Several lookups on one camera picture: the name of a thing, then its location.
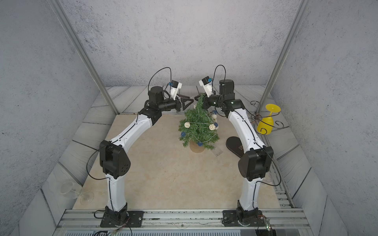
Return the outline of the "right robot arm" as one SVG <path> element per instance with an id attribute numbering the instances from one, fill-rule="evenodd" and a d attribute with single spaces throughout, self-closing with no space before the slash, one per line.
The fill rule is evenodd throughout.
<path id="1" fill-rule="evenodd" d="M 209 77 L 201 79 L 199 84 L 206 93 L 203 108 L 220 108 L 232 123 L 243 146 L 244 154 L 238 162 L 238 168 L 244 182 L 236 215 L 239 224 L 250 225 L 261 215 L 258 209 L 258 192 L 264 183 L 263 178 L 269 172 L 273 149 L 267 147 L 258 137 L 243 102 L 235 98 L 232 80 L 220 81 L 219 94 L 213 92 L 213 82 Z"/>

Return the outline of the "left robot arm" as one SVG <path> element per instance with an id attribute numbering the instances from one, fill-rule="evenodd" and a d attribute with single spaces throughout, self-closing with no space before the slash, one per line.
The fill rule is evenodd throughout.
<path id="1" fill-rule="evenodd" d="M 169 98 L 164 97 L 165 90 L 154 86 L 148 91 L 149 99 L 138 112 L 136 119 L 124 131 L 110 141 L 102 141 L 99 146 L 100 166 L 105 174 L 108 185 L 108 203 L 105 207 L 105 219 L 111 219 L 116 225 L 126 223 L 128 219 L 127 202 L 125 198 L 125 175 L 131 167 L 127 155 L 135 141 L 149 128 L 151 128 L 164 111 L 181 111 L 194 102 L 188 96 L 178 92 L 182 83 L 171 82 Z"/>

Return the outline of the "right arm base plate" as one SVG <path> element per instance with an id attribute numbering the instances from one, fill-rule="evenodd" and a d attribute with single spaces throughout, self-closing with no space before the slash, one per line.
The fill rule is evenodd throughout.
<path id="1" fill-rule="evenodd" d="M 260 210 L 244 211 L 241 208 L 223 210 L 221 223 L 225 227 L 264 227 L 266 225 L 264 216 Z"/>

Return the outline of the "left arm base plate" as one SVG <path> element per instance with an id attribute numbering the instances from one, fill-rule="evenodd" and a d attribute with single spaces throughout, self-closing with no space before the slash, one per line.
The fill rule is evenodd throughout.
<path id="1" fill-rule="evenodd" d="M 144 211 L 122 211 L 113 212 L 106 209 L 101 219 L 101 228 L 120 228 L 125 225 L 131 228 L 140 228 L 142 226 Z"/>

